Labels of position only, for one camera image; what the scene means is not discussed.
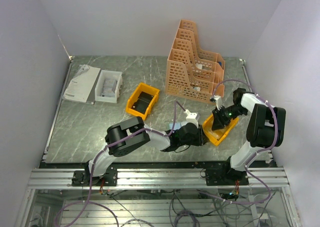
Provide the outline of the yellow bin with boxes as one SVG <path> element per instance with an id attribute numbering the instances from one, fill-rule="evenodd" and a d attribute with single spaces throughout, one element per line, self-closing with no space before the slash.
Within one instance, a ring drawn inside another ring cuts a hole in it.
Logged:
<path id="1" fill-rule="evenodd" d="M 202 124 L 204 134 L 208 140 L 215 146 L 218 146 L 230 133 L 230 131 L 236 126 L 239 121 L 239 117 L 232 119 L 230 124 L 218 130 L 212 130 L 212 125 L 214 121 L 214 116 L 211 114 Z"/>

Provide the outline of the green card holder wallet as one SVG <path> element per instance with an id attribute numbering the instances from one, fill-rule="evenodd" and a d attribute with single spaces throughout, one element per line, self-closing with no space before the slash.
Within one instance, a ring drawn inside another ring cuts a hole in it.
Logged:
<path id="1" fill-rule="evenodd" d="M 180 129 L 183 125 L 184 125 L 184 122 L 176 122 L 176 123 L 172 122 L 168 124 L 168 128 L 169 130 L 173 129 L 175 131 Z"/>

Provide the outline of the peach plastic file organizer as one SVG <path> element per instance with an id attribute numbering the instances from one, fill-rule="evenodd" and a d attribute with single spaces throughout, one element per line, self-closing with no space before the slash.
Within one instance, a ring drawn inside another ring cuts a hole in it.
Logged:
<path id="1" fill-rule="evenodd" d="M 194 21 L 182 19 L 167 58 L 165 93 L 206 104 L 223 97 L 225 60 L 200 47 Z"/>

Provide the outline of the yellow bin with black item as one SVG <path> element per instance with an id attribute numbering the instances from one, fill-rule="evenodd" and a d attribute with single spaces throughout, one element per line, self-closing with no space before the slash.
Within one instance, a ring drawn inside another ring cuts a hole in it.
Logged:
<path id="1" fill-rule="evenodd" d="M 130 115 L 146 120 L 159 100 L 159 95 L 160 90 L 158 88 L 141 82 L 129 97 L 125 111 Z"/>

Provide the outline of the white plastic box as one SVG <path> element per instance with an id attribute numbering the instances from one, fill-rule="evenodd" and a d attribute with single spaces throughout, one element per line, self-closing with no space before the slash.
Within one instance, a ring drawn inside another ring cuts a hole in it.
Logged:
<path id="1" fill-rule="evenodd" d="M 123 84 L 122 72 L 101 70 L 96 86 L 95 101 L 116 104 Z"/>

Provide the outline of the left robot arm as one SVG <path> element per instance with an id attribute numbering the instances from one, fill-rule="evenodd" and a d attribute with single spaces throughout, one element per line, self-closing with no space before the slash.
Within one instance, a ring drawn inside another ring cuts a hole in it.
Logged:
<path id="1" fill-rule="evenodd" d="M 175 152 L 182 146 L 203 146 L 208 142 L 200 124 L 187 122 L 180 128 L 158 131 L 144 123 L 141 117 L 132 117 L 107 129 L 105 143 L 96 156 L 85 166 L 84 180 L 91 186 L 98 185 L 107 168 L 116 158 L 126 156 L 150 144 L 161 152 Z"/>

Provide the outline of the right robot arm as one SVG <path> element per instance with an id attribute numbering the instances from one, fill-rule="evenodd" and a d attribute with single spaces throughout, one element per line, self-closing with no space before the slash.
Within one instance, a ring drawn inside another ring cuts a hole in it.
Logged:
<path id="1" fill-rule="evenodd" d="M 246 142 L 222 166 L 221 181 L 231 185 L 242 180 L 246 169 L 265 150 L 279 147 L 284 139 L 286 110 L 270 105 L 266 100 L 244 88 L 233 91 L 233 105 L 216 107 L 213 111 L 211 130 L 227 127 L 238 116 L 250 114 L 246 129 Z"/>

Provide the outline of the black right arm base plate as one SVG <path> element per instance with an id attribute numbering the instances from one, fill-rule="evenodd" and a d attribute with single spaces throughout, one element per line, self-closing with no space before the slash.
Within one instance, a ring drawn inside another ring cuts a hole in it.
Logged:
<path id="1" fill-rule="evenodd" d="M 247 173 L 231 168 L 229 161 L 213 161 L 207 164 L 200 176 L 205 179 L 207 186 L 247 186 Z"/>

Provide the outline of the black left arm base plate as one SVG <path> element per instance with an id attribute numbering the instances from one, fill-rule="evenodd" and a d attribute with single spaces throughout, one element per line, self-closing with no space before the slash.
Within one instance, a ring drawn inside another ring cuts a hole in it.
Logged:
<path id="1" fill-rule="evenodd" d="M 92 178 L 92 186 L 115 187 L 117 185 L 117 180 L 118 171 L 113 167 L 109 167 L 102 176 L 96 176 Z M 71 185 L 73 187 L 90 186 L 90 170 L 88 166 L 85 166 L 84 169 L 73 172 Z"/>

